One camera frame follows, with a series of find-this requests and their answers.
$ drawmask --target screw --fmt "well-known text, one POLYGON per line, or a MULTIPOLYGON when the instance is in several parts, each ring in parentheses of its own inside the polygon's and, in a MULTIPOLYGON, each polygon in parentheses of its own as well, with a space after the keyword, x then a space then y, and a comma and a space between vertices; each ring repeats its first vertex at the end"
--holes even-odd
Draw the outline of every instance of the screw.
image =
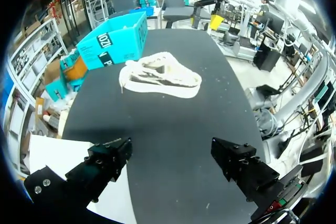
POLYGON ((34 191, 36 194, 40 194, 42 192, 42 188, 40 186, 35 186, 34 191))
POLYGON ((43 185, 44 186, 50 186, 50 180, 48 180, 48 179, 43 180, 43 185))

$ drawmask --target sneaker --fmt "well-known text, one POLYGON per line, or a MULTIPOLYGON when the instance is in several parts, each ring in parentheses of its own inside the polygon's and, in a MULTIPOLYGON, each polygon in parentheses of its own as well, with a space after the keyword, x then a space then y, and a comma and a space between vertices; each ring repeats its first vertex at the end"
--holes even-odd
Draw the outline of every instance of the sneaker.
POLYGON ((159 52, 139 61, 128 60, 119 74, 123 88, 139 93, 164 93, 180 98, 195 97, 202 78, 180 64, 169 52, 159 52))

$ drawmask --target metal shelving unit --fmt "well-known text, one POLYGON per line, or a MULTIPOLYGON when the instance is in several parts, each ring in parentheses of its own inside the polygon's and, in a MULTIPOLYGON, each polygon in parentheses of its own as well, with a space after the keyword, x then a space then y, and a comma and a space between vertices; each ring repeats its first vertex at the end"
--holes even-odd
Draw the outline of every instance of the metal shelving unit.
POLYGON ((32 34, 30 34, 15 50, 13 55, 8 58, 7 68, 9 75, 14 83, 16 83, 18 90, 22 92, 24 98, 32 106, 35 106, 35 97, 32 92, 36 90, 47 64, 51 63, 62 51, 65 54, 68 53, 56 21, 52 18, 40 25, 32 34), (49 55, 51 54, 49 59, 47 59, 48 57, 43 53, 46 47, 50 51, 49 55), (41 60, 41 58, 45 58, 45 60, 43 60, 42 63, 39 63, 38 61, 41 60), (44 62, 45 65, 43 67, 39 66, 41 71, 35 73, 33 70, 34 66, 38 63, 43 65, 44 62), (23 65, 21 69, 17 68, 18 64, 23 65), (29 85, 24 84, 26 78, 31 80, 33 76, 36 76, 34 81, 30 81, 29 85))
POLYGON ((34 113, 34 96, 45 69, 61 53, 67 54, 54 18, 40 25, 8 56, 6 68, 14 82, 5 105, 3 129, 7 136, 10 160, 18 175, 27 177, 22 170, 21 144, 28 129, 28 119, 34 113), (30 86, 24 84, 30 75, 30 86))
POLYGON ((85 0, 89 21, 92 29, 109 18, 108 0, 85 0))

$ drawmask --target black table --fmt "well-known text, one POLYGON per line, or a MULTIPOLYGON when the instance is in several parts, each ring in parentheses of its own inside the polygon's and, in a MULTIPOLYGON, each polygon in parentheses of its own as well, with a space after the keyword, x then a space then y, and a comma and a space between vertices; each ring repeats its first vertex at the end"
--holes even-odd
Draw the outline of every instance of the black table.
POLYGON ((210 154, 217 136, 249 143, 265 160, 236 75, 205 31, 151 30, 143 56, 160 51, 202 76, 196 97, 122 94, 118 76, 124 64, 96 69, 72 105, 63 138, 103 143, 132 137, 128 179, 138 224, 248 223, 256 205, 227 182, 210 154))

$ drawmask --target ceiling light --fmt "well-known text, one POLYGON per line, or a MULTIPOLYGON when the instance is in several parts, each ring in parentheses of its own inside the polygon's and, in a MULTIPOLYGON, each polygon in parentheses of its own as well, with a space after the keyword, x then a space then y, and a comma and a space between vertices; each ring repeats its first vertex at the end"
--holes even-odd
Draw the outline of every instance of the ceiling light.
POLYGON ((304 1, 301 0, 300 1, 300 5, 302 7, 304 7, 305 9, 311 11, 312 13, 316 14, 316 11, 315 11, 314 7, 312 7, 311 5, 307 4, 306 2, 304 2, 304 1))

